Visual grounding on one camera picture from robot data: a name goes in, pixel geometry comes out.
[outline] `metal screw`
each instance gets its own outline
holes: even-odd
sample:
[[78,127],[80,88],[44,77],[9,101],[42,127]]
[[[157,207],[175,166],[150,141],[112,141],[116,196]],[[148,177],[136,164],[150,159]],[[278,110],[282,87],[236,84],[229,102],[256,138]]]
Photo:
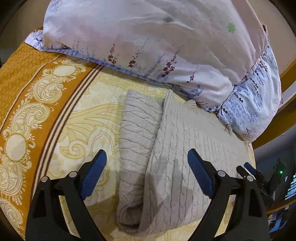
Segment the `metal screw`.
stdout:
[[225,173],[225,171],[218,171],[218,176],[220,176],[220,177],[225,177],[226,176],[226,173]]
[[76,171],[72,171],[69,173],[69,177],[74,178],[77,176],[77,172]]
[[47,180],[48,180],[48,177],[47,177],[47,176],[44,176],[44,177],[41,178],[41,181],[42,181],[43,183],[45,183]]
[[254,181],[254,178],[253,178],[252,176],[247,176],[247,180],[248,180],[249,182],[252,182],[252,181]]

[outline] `cable knit texture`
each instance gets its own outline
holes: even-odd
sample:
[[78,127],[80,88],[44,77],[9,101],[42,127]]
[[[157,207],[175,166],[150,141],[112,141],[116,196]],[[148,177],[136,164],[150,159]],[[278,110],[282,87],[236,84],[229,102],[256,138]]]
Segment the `cable knit texture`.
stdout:
[[194,101],[178,102],[172,91],[165,99],[128,91],[119,146],[117,220],[123,231],[139,237],[204,215],[210,199],[189,167],[191,148],[230,176],[249,161],[246,143],[231,129]]

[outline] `blue gripper pad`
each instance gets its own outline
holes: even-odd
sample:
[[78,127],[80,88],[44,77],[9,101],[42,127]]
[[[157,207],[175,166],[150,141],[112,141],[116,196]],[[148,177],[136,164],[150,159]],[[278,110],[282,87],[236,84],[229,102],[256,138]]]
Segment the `blue gripper pad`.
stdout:
[[208,175],[207,171],[202,165],[202,159],[199,159],[193,150],[190,150],[187,154],[188,164],[202,189],[204,195],[212,198],[214,196],[213,181]]
[[83,200],[92,194],[107,163],[107,154],[105,151],[102,151],[101,154],[95,158],[94,163],[82,181],[80,196]]
[[254,167],[251,166],[250,163],[246,162],[244,164],[244,167],[253,175],[255,176],[256,175],[256,169]]

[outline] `floral pillowcase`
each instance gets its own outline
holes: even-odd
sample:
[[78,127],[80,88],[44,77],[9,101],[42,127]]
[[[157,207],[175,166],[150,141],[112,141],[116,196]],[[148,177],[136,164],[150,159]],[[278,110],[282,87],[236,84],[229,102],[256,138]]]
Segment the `floral pillowcase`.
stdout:
[[248,143],[255,141],[276,115],[281,102],[278,66],[267,44],[254,73],[235,86],[217,116]]
[[214,111],[267,36],[247,0],[52,0],[43,32],[26,43],[168,85]]

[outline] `yellow bedspread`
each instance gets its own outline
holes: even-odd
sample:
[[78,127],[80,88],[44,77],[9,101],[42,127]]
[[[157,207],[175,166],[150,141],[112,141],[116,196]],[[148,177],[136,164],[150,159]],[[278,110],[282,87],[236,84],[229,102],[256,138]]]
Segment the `yellow bedspread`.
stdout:
[[[0,69],[0,207],[24,238],[30,202],[40,178],[65,177],[99,149],[107,165],[85,200],[107,240],[140,240],[118,230],[119,128],[127,90],[156,98],[167,89],[86,60],[40,52],[23,43]],[[250,162],[255,166],[253,150]],[[66,222],[77,235],[66,201]],[[218,234],[232,210],[229,202]],[[141,240],[187,240],[198,221]]]

